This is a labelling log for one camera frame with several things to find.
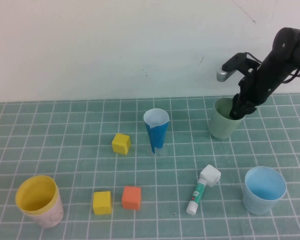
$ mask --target green label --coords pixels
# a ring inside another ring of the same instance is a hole
[[[191,201],[194,201],[195,203],[197,203],[198,205],[200,204],[200,200],[202,195],[204,194],[205,191],[205,185],[198,183],[195,187],[195,190],[192,194],[192,198]]]

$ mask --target yellow cup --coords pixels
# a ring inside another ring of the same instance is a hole
[[[15,203],[43,228],[57,225],[64,216],[59,188],[49,176],[38,175],[24,181],[16,192]]]

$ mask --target blue cone cup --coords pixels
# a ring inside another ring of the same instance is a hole
[[[164,146],[170,117],[165,110],[153,108],[145,112],[143,120],[150,139],[152,152],[156,153],[155,148],[162,149]]]
[[[245,175],[243,205],[253,214],[266,214],[285,195],[285,179],[266,166],[251,168]]]

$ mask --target cup rim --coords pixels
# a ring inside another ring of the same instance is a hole
[[[48,179],[49,181],[52,181],[52,182],[54,183],[54,186],[55,186],[55,193],[54,193],[52,199],[49,201],[49,203],[48,203],[47,205],[45,205],[45,206],[43,206],[42,208],[37,209],[37,210],[29,211],[29,210],[25,210],[25,209],[21,208],[21,207],[20,207],[20,204],[19,204],[20,201],[17,200],[17,198],[18,198],[18,195],[20,194],[20,191],[22,190],[22,188],[25,188],[25,185],[26,185],[28,182],[32,181],[33,179],[35,179],[35,178],[42,178],[42,177],[44,177],[44,178],[46,178],[46,179]],[[58,200],[58,197],[59,197],[59,188],[58,188],[58,186],[57,186],[55,180],[54,180],[52,177],[47,176],[47,175],[36,175],[36,176],[32,176],[32,177],[28,178],[27,180],[25,180],[25,181],[19,186],[19,188],[18,188],[18,190],[16,191],[16,194],[15,194],[15,204],[17,205],[17,207],[18,207],[24,214],[26,214],[26,215],[28,215],[28,216],[38,216],[38,215],[41,215],[41,214],[44,214],[44,213],[48,212],[48,211],[56,204],[56,202],[57,202],[57,200]]]
[[[261,197],[255,195],[255,194],[249,189],[249,187],[248,187],[247,184],[246,184],[247,175],[248,175],[248,173],[249,173],[250,171],[255,170],[255,169],[269,169],[269,170],[271,170],[271,171],[276,172],[276,174],[278,174],[278,175],[283,179],[284,186],[285,186],[285,190],[284,190],[284,193],[282,194],[281,197],[278,197],[277,199],[273,199],[273,200],[263,199],[263,198],[261,198]],[[244,185],[246,186],[246,189],[249,191],[249,193],[251,193],[253,196],[255,196],[256,198],[258,198],[258,199],[260,199],[260,200],[262,200],[262,201],[267,201],[267,202],[276,202],[276,201],[282,199],[282,198],[284,197],[284,195],[286,194],[286,192],[287,192],[287,182],[286,182],[286,180],[284,179],[284,177],[283,177],[278,171],[276,171],[276,170],[274,170],[272,167],[268,167],[268,166],[255,166],[255,167],[249,169],[249,171],[247,171],[246,174],[245,174],[245,176],[244,176]]]
[[[222,119],[224,119],[224,120],[226,120],[226,121],[229,121],[229,122],[239,122],[239,121],[242,121],[242,119],[245,118],[245,116],[244,116],[244,117],[242,117],[242,118],[240,118],[240,119],[234,120],[234,119],[229,119],[229,118],[226,118],[226,117],[222,116],[222,115],[220,114],[220,112],[218,112],[218,110],[217,110],[217,108],[216,108],[217,102],[220,101],[220,100],[222,100],[222,99],[228,99],[228,100],[231,100],[231,101],[232,101],[232,99],[231,99],[230,97],[220,97],[218,100],[216,100],[216,101],[214,102],[213,110],[218,114],[218,116],[220,116]]]
[[[148,115],[150,115],[152,112],[155,112],[155,111],[160,112],[166,118],[166,121],[159,124],[159,125],[150,124],[149,121],[146,118],[147,118]],[[143,114],[143,121],[146,124],[148,124],[151,128],[154,128],[154,127],[161,126],[161,125],[164,125],[164,124],[168,123],[170,121],[170,117],[169,117],[169,114],[166,110],[163,110],[161,108],[151,108]]]

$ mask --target cup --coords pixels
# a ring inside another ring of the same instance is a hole
[[[155,148],[162,149],[164,146],[170,121],[169,114],[163,109],[153,108],[145,112],[143,120],[150,139],[152,152],[155,154]]]
[[[267,166],[251,168],[245,175],[243,205],[253,214],[266,214],[286,194],[285,179]]]
[[[212,136],[218,139],[226,139],[238,128],[243,118],[233,120],[230,117],[231,109],[231,98],[222,97],[215,102],[209,121],[209,133]]]
[[[18,208],[43,228],[57,225],[64,216],[59,188],[49,176],[33,176],[24,181],[15,195]]]

